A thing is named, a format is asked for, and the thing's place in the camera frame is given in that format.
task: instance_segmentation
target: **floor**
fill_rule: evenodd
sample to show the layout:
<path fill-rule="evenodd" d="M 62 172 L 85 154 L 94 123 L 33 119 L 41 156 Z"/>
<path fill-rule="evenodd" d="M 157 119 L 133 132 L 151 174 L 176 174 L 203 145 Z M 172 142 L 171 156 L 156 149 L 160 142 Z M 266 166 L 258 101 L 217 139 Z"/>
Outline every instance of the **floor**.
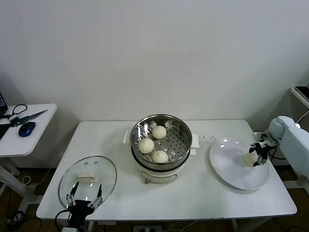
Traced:
<path fill-rule="evenodd" d="M 32 178 L 33 182 L 40 182 L 42 177 L 46 174 L 46 169 L 35 169 L 35 170 L 27 170 L 22 169 L 21 175 L 18 177 L 19 179 L 22 179 L 22 177 L 29 175 Z M 45 181 L 43 181 L 39 186 L 37 186 L 35 193 L 37 195 L 43 195 L 45 190 L 48 187 L 48 183 L 50 182 L 51 178 L 53 177 L 54 170 L 51 170 L 50 173 L 47 175 Z M 277 169 L 277 172 L 282 180 L 294 180 L 295 175 L 291 169 Z M 309 231 L 309 223 L 308 223 L 308 215 L 309 215 L 309 197 L 303 191 L 302 189 L 291 189 L 289 190 L 289 193 L 291 194 L 297 208 L 298 212 L 293 216 L 287 216 L 287 217 L 277 217 L 276 220 L 287 230 L 290 226 L 299 226 L 304 228 L 305 230 Z M 2 222 L 7 215 L 7 207 L 9 202 L 9 189 L 6 188 L 5 192 L 0 197 L 0 222 Z M 9 208 L 9 215 L 13 212 L 15 212 L 19 204 L 21 203 L 22 198 L 15 193 L 14 191 L 11 191 L 11 203 Z M 28 208 L 28 212 L 26 214 L 27 218 L 34 217 L 35 216 L 35 210 L 38 207 L 38 205 L 31 205 Z M 246 223 L 247 219 L 237 220 L 237 223 L 239 225 Z M 99 229 L 104 229 L 104 232 L 131 232 L 132 228 L 134 226 L 140 226 L 140 225 L 161 225 L 162 228 L 169 229 L 169 226 L 171 226 L 174 222 L 119 222 L 116 225 L 106 225 L 106 226 L 94 226 L 94 232 L 96 232 Z M 190 221 L 182 221 L 178 222 L 175 226 L 172 228 L 176 229 L 182 229 L 184 226 L 190 224 Z M 3 222 L 0 224 L 0 232 L 4 231 L 6 229 L 6 223 Z M 40 222 L 36 219 L 29 219 L 26 221 L 26 223 L 17 230 L 18 232 L 37 232 L 38 228 L 40 226 Z M 232 223 L 230 220 L 208 220 L 208 221 L 198 221 L 194 224 L 192 224 L 190 227 L 187 227 L 185 229 L 186 232 L 231 232 L 233 231 Z M 42 228 L 40 230 L 41 232 L 56 232 L 56 228 L 54 226 L 54 222 L 52 220 L 42 220 Z M 272 231 L 272 232 L 284 232 L 283 228 L 281 228 L 274 220 L 269 220 L 256 230 L 254 232 L 265 232 L 265 231 Z M 301 229 L 293 228 L 289 232 L 300 232 Z"/>

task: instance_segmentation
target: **cable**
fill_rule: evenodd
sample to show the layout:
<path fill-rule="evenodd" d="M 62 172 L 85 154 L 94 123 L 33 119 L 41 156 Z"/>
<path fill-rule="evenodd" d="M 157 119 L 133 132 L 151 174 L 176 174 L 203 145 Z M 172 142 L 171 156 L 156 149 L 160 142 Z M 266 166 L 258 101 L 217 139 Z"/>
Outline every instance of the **cable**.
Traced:
<path fill-rule="evenodd" d="M 309 110 L 307 110 L 307 112 L 305 112 L 305 114 L 302 115 L 296 123 L 300 123 L 308 113 L 309 113 Z"/>
<path fill-rule="evenodd" d="M 37 219 L 37 220 L 40 221 L 40 227 L 39 227 L 39 229 L 38 229 L 38 232 L 39 232 L 39 231 L 41 230 L 41 228 L 42 228 L 42 220 L 39 219 L 38 217 L 29 217 L 29 218 L 25 219 L 25 221 L 27 221 L 27 220 L 29 220 L 29 219 Z"/>
<path fill-rule="evenodd" d="M 58 227 L 58 225 L 57 225 L 57 218 L 58 218 L 58 216 L 59 216 L 60 214 L 65 213 L 65 212 L 69 212 L 69 210 L 65 209 L 65 210 L 60 211 L 59 213 L 57 213 L 57 215 L 56 215 L 56 217 L 55 217 L 55 220 L 54 220 L 56 229 L 57 229 L 59 232 L 61 232 L 61 229 L 60 229 L 60 228 Z"/>
<path fill-rule="evenodd" d="M 187 227 L 193 225 L 193 224 L 196 223 L 196 222 L 197 222 L 197 221 L 194 221 L 194 222 L 190 223 L 189 225 L 186 225 L 186 226 L 183 227 L 182 229 L 167 229 L 167 230 L 164 230 L 164 231 L 162 231 L 162 232 L 167 232 L 167 231 L 180 231 L 180 232 L 184 232 L 184 229 L 185 229 L 185 228 L 187 228 Z"/>
<path fill-rule="evenodd" d="M 24 110 L 22 110 L 22 111 L 19 111 L 18 113 L 15 113 L 15 109 L 16 109 L 17 107 L 19 107 L 19 106 L 24 106 L 24 107 L 25 107 L 25 109 L 24 109 Z M 22 112 L 26 111 L 27 109 L 28 109 L 28 106 L 26 106 L 26 105 L 24 105 L 24 104 L 19 104 L 19 105 L 16 105 L 16 106 L 13 108 L 12 115 L 18 115 L 18 114 L 20 114 L 20 113 L 22 113 Z"/>
<path fill-rule="evenodd" d="M 35 213 L 36 211 L 37 211 L 37 209 L 34 210 L 34 211 L 31 211 L 31 212 L 26 212 L 25 214 L 32 214 L 32 213 Z"/>
<path fill-rule="evenodd" d="M 309 231 L 307 231 L 306 229 L 304 229 L 304 228 L 302 228 L 302 227 L 300 227 L 300 226 L 290 226 L 290 227 L 286 230 L 276 219 L 273 218 L 273 220 L 274 220 L 285 232 L 290 232 L 290 230 L 293 229 L 293 228 L 298 228 L 298 229 L 301 229 L 301 230 L 304 231 L 304 232 L 309 232 Z"/>
<path fill-rule="evenodd" d="M 277 147 L 275 148 L 274 152 L 272 153 L 272 155 L 270 154 L 270 152 L 268 151 L 268 155 L 271 157 L 270 158 L 270 161 L 272 161 L 273 159 L 276 159 L 276 160 L 286 160 L 286 158 L 278 158 L 278 157 L 275 157 L 275 153 L 277 151 Z"/>
<path fill-rule="evenodd" d="M 26 186 L 26 187 L 28 187 L 28 188 L 33 188 L 33 187 L 38 186 L 39 184 L 41 184 L 41 183 L 46 179 L 46 177 L 47 177 L 47 175 L 48 175 L 48 173 L 49 173 L 49 171 L 50 171 L 51 169 L 52 169 L 52 168 L 48 169 L 47 173 L 45 174 L 44 178 L 40 181 L 40 183 L 35 184 L 35 185 L 27 185 L 27 184 L 29 184 L 29 183 L 31 182 L 31 177 L 28 176 L 28 175 L 24 176 L 24 177 L 22 178 L 22 180 L 21 180 L 21 182 L 23 183 L 23 186 Z M 29 181 L 26 182 L 26 183 L 24 182 L 25 178 L 29 178 Z"/>
<path fill-rule="evenodd" d="M 167 230 L 168 230 L 169 228 L 173 227 L 174 225 L 176 225 L 178 222 L 179 222 L 179 221 L 176 221 L 174 224 L 172 224 L 171 226 L 169 226 L 169 227 L 167 228 Z"/>
<path fill-rule="evenodd" d="M 276 219 L 273 218 L 273 220 L 274 220 L 285 232 L 287 232 L 287 230 L 286 230 Z"/>
<path fill-rule="evenodd" d="M 305 230 L 304 228 L 301 228 L 301 227 L 299 227 L 299 226 L 290 226 L 290 227 L 288 228 L 287 232 L 290 232 L 290 230 L 291 230 L 292 228 L 298 228 L 298 229 L 301 229 L 302 231 L 309 232 L 309 231 L 307 231 L 307 230 Z"/>

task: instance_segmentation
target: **electric steamer pot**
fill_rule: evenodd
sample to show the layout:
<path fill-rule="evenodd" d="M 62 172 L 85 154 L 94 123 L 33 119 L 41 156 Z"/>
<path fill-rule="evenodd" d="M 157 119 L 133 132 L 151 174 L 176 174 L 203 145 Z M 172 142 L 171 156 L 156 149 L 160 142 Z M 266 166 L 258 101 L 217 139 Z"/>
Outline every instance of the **electric steamer pot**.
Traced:
<path fill-rule="evenodd" d="M 163 126 L 167 134 L 163 139 L 155 139 L 152 129 Z M 139 151 L 139 142 L 150 138 L 154 142 L 154 149 L 149 154 Z M 179 118 L 170 115 L 152 115 L 139 121 L 133 128 L 130 136 L 131 150 L 134 159 L 142 167 L 154 172 L 168 172 L 182 166 L 190 155 L 192 134 L 189 127 Z M 155 163 L 152 154 L 162 150 L 169 156 L 167 163 Z"/>

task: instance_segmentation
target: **white wall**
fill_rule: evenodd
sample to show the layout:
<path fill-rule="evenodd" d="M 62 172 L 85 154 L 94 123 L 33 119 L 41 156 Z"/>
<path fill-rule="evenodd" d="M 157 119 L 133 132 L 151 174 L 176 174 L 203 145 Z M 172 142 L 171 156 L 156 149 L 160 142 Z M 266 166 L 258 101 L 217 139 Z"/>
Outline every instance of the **white wall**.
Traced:
<path fill-rule="evenodd" d="M 244 118 L 307 84 L 307 0 L 0 0 L 0 91 L 81 120 Z"/>

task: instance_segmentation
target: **computer mouse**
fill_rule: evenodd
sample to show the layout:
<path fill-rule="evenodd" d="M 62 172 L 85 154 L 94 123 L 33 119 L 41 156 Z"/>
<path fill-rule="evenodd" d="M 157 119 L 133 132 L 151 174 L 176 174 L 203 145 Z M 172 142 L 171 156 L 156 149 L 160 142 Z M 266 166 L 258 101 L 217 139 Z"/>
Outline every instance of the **computer mouse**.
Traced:
<path fill-rule="evenodd" d="M 33 129 L 35 128 L 35 122 L 27 122 L 19 128 L 18 134 L 21 137 L 27 137 L 31 135 Z"/>

